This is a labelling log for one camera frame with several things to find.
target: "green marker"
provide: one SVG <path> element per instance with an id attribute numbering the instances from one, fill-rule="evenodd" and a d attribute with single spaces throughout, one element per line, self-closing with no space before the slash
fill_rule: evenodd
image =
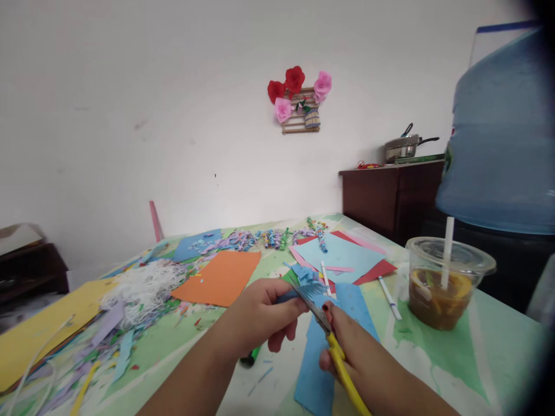
<path id="1" fill-rule="evenodd" d="M 241 358 L 239 361 L 245 364 L 245 366 L 247 366 L 248 368 L 251 368 L 254 365 L 256 358 L 258 357 L 258 353 L 260 352 L 261 347 L 262 346 L 255 348 L 248 354 L 248 356 Z"/>

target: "blue water jug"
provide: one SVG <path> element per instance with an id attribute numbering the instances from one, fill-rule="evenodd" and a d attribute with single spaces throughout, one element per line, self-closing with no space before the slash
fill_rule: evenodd
<path id="1" fill-rule="evenodd" d="M 555 112 L 542 30 L 459 80 L 438 209 L 469 224 L 555 235 Z"/>

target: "pot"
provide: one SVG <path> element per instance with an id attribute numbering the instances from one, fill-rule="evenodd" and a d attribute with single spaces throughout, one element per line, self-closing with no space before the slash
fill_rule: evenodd
<path id="1" fill-rule="evenodd" d="M 439 138 L 422 140 L 417 134 L 390 140 L 384 146 L 386 163 L 391 164 L 396 159 L 414 157 L 416 155 L 416 146 L 425 142 L 435 142 L 436 140 L 439 140 Z"/>

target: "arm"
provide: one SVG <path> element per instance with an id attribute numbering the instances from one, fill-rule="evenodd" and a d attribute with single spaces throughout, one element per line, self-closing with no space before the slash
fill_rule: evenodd
<path id="1" fill-rule="evenodd" d="M 276 304 L 291 289 L 281 279 L 260 279 L 198 340 L 139 415 L 213 415 L 230 383 L 237 360 L 268 340 L 279 352 L 287 336 L 295 338 L 297 318 L 307 312 L 300 299 Z"/>
<path id="2" fill-rule="evenodd" d="M 458 416 L 458 413 L 420 379 L 401 366 L 358 323 L 331 302 L 336 338 L 345 352 L 345 368 L 368 409 L 386 416 Z M 320 354 L 320 368 L 337 372 L 327 350 Z"/>

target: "iced tea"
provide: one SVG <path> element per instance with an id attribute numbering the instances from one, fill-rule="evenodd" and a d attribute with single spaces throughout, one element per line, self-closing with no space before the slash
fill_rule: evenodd
<path id="1" fill-rule="evenodd" d="M 441 271 L 413 269 L 410 276 L 409 307 L 426 325 L 451 330 L 463 315 L 472 296 L 472 281 L 460 273 L 449 273 L 447 290 L 441 287 Z"/>

